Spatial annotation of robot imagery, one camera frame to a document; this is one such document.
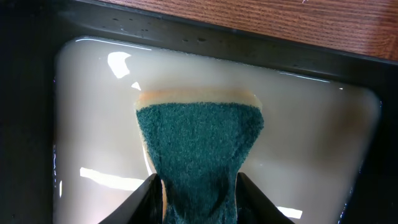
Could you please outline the green and yellow sponge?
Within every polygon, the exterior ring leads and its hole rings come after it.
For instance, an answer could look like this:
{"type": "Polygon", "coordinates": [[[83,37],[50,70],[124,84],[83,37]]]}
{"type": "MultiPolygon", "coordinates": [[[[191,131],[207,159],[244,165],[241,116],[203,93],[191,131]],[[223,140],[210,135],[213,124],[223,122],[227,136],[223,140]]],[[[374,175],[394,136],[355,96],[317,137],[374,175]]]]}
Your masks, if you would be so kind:
{"type": "Polygon", "coordinates": [[[163,186],[164,223],[236,223],[236,178],[263,127],[255,94],[146,91],[136,101],[143,146],[163,186]]]}

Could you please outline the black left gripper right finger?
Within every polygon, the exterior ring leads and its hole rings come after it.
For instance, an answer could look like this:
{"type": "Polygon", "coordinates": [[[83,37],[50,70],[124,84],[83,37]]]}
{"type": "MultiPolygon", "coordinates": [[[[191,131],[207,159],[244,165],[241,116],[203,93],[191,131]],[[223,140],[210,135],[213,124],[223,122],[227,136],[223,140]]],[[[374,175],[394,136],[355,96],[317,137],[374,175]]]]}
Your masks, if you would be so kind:
{"type": "Polygon", "coordinates": [[[236,179],[237,224],[294,224],[243,172],[236,179]]]}

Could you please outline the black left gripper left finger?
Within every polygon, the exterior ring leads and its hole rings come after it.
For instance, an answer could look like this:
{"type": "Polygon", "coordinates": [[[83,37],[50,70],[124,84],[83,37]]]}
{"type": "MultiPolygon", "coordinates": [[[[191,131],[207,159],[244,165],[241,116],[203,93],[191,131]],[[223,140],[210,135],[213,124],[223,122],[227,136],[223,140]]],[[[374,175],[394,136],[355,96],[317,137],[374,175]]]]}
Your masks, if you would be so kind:
{"type": "Polygon", "coordinates": [[[157,174],[152,174],[99,224],[160,224],[162,222],[162,183],[157,174]]]}

